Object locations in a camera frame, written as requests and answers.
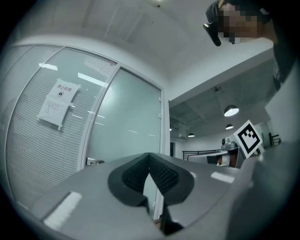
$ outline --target printed notice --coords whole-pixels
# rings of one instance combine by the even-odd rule
[[[80,85],[58,79],[46,96],[37,119],[55,124],[59,126],[58,130],[60,130],[68,107],[72,105],[71,101],[79,88]]]

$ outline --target black mesh pad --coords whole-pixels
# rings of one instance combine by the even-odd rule
[[[194,186],[194,178],[188,171],[155,154],[145,153],[113,170],[108,177],[108,187],[126,205],[147,206],[143,189],[149,173],[166,205],[183,202]]]

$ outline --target ceiling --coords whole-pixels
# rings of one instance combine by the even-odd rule
[[[44,0],[21,22],[17,38],[40,28],[89,29],[151,55],[165,68],[209,39],[202,24],[213,0]]]
[[[263,111],[275,94],[273,64],[274,60],[266,61],[170,108],[170,125],[175,128],[171,137],[178,137],[176,128],[182,125],[189,128],[189,132],[206,135],[224,132],[229,123],[239,128],[247,121],[246,118],[254,124],[268,120]],[[240,112],[227,118],[224,117],[224,109],[229,104],[238,106]]]

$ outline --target glass wall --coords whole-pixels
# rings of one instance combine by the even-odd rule
[[[31,51],[46,51],[34,46]],[[7,135],[6,163],[14,198],[30,208],[46,191],[77,172],[85,126],[116,64],[64,48],[31,78],[15,107]],[[13,66],[13,72],[20,69]],[[46,95],[58,79],[81,85],[64,117],[63,127],[37,120]]]
[[[4,78],[0,82],[0,182],[10,197],[4,149],[11,115],[24,87],[40,68],[39,64],[45,63],[60,49],[55,46],[29,48],[30,46],[14,47],[2,59],[6,64],[1,68],[1,76]]]
[[[90,137],[88,157],[112,161],[160,151],[160,90],[120,69],[101,104]],[[144,195],[153,215],[156,185],[148,176]]]

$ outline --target exposed ceiling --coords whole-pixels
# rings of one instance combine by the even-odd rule
[[[199,136],[224,132],[229,123],[239,128],[248,119],[254,124],[267,121],[264,106],[275,94],[273,64],[269,60],[170,108],[170,125],[175,128],[171,137],[178,137],[176,128],[182,125]],[[240,112],[224,117],[229,104],[238,106]]]

